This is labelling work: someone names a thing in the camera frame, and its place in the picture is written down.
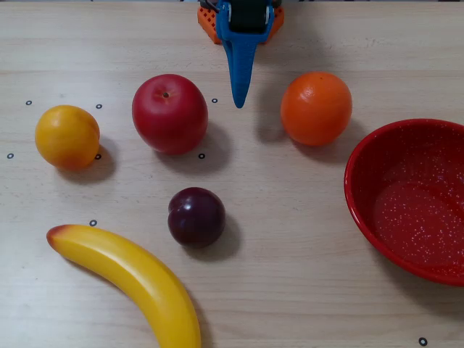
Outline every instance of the apple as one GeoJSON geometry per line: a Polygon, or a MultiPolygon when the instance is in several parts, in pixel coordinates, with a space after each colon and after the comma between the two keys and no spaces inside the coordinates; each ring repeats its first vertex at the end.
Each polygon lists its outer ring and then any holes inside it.
{"type": "Polygon", "coordinates": [[[214,243],[225,227],[225,208],[218,196],[204,188],[178,192],[169,203],[167,225],[185,247],[203,248],[214,243]]]}
{"type": "Polygon", "coordinates": [[[140,137],[164,154],[185,154],[203,139],[208,109],[202,92],[187,78],[150,78],[133,97],[132,118],[140,137]]]}

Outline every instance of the plum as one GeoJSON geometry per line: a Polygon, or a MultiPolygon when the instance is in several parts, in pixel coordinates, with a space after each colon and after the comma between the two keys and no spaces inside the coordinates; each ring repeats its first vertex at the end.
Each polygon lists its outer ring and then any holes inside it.
{"type": "Polygon", "coordinates": [[[190,187],[178,192],[169,202],[168,209],[169,230],[185,247],[207,247],[224,231],[224,204],[204,188],[190,187]]]}

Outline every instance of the wooden table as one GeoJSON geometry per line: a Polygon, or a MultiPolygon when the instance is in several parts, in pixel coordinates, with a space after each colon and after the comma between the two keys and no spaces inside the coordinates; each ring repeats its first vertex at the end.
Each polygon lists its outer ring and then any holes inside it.
{"type": "Polygon", "coordinates": [[[0,347],[157,347],[129,298],[46,243],[50,227],[93,219],[180,277],[204,348],[415,348],[421,336],[462,347],[464,290],[380,257],[349,215],[343,174],[381,125],[464,121],[463,33],[461,4],[288,5],[239,110],[195,4],[0,4],[0,347]],[[298,149],[279,104],[310,70],[347,82],[353,119],[334,144],[298,149]],[[184,157],[154,154],[133,127],[136,89],[162,73],[191,79],[208,102],[207,137],[184,157]],[[36,151],[36,123],[58,104],[99,122],[102,159],[83,173],[56,171],[36,151]],[[167,204],[188,186],[214,191],[228,211],[225,235],[204,252],[184,251],[167,229],[167,204]]]}

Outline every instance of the orange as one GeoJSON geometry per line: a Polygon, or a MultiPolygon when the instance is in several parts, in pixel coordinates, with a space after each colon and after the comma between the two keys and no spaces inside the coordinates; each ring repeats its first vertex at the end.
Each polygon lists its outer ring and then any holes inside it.
{"type": "Polygon", "coordinates": [[[55,167],[79,170],[94,160],[99,150],[100,130],[87,111],[59,105],[46,111],[36,126],[36,146],[55,167]]]}
{"type": "Polygon", "coordinates": [[[348,125],[351,112],[348,86],[327,72],[309,72],[297,78],[287,88],[281,105],[286,132],[310,146],[335,140],[348,125]]]}

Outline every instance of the yellow banana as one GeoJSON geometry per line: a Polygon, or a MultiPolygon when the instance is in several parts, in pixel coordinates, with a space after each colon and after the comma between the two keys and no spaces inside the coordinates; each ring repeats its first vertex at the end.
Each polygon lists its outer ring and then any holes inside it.
{"type": "Polygon", "coordinates": [[[46,235],[63,257],[111,281],[145,314],[160,348],[200,348],[194,306],[182,283],[154,255],[126,238],[82,225],[46,235]]]}

